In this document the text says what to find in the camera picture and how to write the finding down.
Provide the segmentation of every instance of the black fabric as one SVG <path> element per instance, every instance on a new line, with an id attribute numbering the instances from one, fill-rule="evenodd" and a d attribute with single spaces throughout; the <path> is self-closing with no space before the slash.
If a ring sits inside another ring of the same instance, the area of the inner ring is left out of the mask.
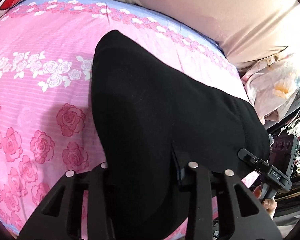
<path id="1" fill-rule="evenodd" d="M 278 201 L 278 206 L 276 208 L 276 212 L 282 212 L 285 210 L 289 210 L 289 209 L 292 209 L 299 205 L 300 205 L 300 195 L 293 197 L 293 198 L 280 200 L 280 201 Z"/>
<path id="2" fill-rule="evenodd" d="M 96 47 L 91 99 L 115 184 L 108 206 L 117 239 L 163 239 L 187 217 L 189 195 L 175 186 L 172 147 L 241 178 L 252 170 L 238 159 L 240 149 L 269 157 L 251 104 L 167 66 L 118 31 Z"/>

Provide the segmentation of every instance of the human hand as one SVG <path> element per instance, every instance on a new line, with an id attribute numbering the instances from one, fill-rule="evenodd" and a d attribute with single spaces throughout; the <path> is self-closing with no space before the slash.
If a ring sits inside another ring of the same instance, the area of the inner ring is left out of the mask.
<path id="1" fill-rule="evenodd" d="M 258 186 L 253 191 L 253 194 L 256 196 L 256 198 L 260 198 L 262 193 L 262 187 Z M 265 207 L 267 212 L 269 213 L 271 219 L 273 219 L 274 216 L 274 210 L 277 208 L 278 203 L 274 199 L 265 199 L 262 203 L 262 205 Z"/>

